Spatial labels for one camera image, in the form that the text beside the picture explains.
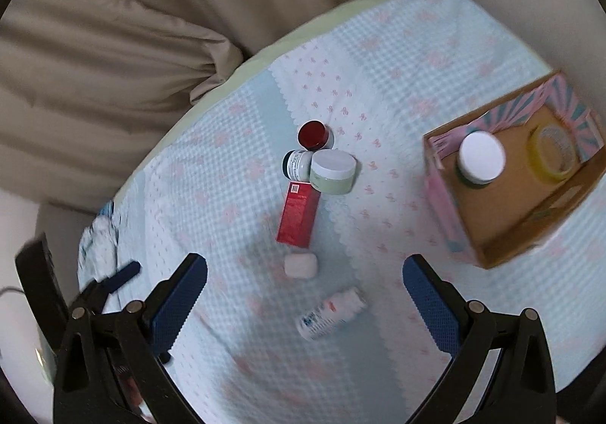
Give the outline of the cardboard box with pink lining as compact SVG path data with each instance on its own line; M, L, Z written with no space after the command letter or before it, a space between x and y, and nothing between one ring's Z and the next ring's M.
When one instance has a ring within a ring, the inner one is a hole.
M554 123L570 135L577 154L572 175L560 183L539 180L529 165L534 129ZM493 134L506 165L487 186L457 170L462 140ZM553 71L423 137L425 189L450 253L490 269L537 246L553 233L605 175L605 129L599 116L562 71Z

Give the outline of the red lid small jar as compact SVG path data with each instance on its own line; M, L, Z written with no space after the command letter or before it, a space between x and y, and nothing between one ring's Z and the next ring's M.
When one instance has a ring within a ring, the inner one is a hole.
M302 147L312 152L330 149L334 143L332 130L320 120L309 120L303 123L298 131L297 139Z

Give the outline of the beige curtain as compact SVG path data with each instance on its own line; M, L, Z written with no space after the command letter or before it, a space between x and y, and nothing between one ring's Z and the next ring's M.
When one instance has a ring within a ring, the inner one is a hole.
M248 56L350 0L1 0L1 186L98 207Z

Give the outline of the black lid labelled jar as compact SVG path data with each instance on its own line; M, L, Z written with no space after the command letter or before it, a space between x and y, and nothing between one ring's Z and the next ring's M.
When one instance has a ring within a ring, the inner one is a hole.
M283 157L283 175L293 182L308 182L313 152L306 149L291 150Z

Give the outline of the gingham bow-print tablecloth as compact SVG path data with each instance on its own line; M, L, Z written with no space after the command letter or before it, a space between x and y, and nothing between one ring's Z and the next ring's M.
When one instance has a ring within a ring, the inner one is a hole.
M176 339L169 373L209 423L403 423L448 363L401 281L422 254L466 298L535 308L558 387L605 344L605 189L542 246L485 270L448 250L426 201L422 138L546 75L548 65L471 0L356 0L241 65L166 135L83 233L87 284L138 261L115 311L145 298L191 252L209 280ZM284 155L307 120L358 161L324 195L315 278L284 274L277 243ZM316 340L296 319L358 288L368 307Z

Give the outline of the black power strip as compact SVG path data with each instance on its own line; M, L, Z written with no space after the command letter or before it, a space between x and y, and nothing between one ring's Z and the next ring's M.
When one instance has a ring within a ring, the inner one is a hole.
M68 324L62 295L45 233L26 243L16 255L16 272L33 316L53 353L59 351Z

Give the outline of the yellow clear tape roll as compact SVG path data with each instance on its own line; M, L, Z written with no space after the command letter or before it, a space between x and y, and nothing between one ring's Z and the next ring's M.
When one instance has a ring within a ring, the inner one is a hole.
M550 123L533 130L528 140L529 165L535 176L545 183L567 180L577 165L577 154L569 133Z

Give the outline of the red rectangular carton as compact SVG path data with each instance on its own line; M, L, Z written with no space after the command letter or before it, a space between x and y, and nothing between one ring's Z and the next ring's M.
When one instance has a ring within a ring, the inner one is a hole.
M310 183L289 183L277 230L279 243L301 249L309 247L319 199L320 192Z

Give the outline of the white supplement bottle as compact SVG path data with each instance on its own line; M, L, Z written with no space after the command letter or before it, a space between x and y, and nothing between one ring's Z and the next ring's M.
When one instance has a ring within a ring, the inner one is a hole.
M300 315L296 327L305 340L316 340L354 320L368 307L364 295L358 288L348 288Z

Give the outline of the dark jar with white lid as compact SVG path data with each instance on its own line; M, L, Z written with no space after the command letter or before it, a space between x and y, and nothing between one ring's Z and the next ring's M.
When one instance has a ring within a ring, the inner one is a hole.
M476 131L461 142L457 155L457 170L469 183L487 186L496 180L506 165L505 149L491 133Z

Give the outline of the green jar with white lid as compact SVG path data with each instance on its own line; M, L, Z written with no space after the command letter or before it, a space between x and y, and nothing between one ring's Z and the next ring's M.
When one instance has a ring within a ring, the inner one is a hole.
M319 150L312 155L309 181L320 193L347 194L353 186L357 167L356 159L345 151Z

